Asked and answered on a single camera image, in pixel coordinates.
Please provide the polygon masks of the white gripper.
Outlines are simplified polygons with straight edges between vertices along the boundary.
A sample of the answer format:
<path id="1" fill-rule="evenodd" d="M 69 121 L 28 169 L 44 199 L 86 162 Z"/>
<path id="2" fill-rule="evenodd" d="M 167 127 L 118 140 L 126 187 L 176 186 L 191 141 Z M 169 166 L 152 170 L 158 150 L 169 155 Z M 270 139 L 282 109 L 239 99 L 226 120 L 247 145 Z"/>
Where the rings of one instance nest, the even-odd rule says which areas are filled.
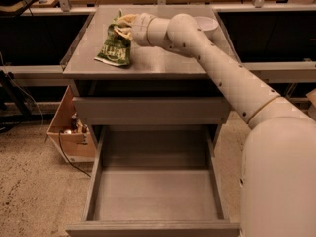
<path id="1" fill-rule="evenodd" d="M 127 40 L 133 39 L 140 46 L 152 46 L 149 40 L 149 26 L 154 19 L 155 16 L 148 13 L 123 15 L 116 19 L 114 30 Z"/>

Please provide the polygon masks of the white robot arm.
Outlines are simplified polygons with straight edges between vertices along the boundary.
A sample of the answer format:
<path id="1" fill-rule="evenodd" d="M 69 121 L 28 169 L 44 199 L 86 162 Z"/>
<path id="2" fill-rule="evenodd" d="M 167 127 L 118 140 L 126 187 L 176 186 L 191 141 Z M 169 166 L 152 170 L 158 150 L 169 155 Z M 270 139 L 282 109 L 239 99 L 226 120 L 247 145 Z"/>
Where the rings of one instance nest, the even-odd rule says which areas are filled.
<path id="1" fill-rule="evenodd" d="M 240 237 L 316 237 L 316 122 L 212 43 L 190 15 L 118 19 L 142 46 L 193 57 L 251 128 L 242 153 Z"/>

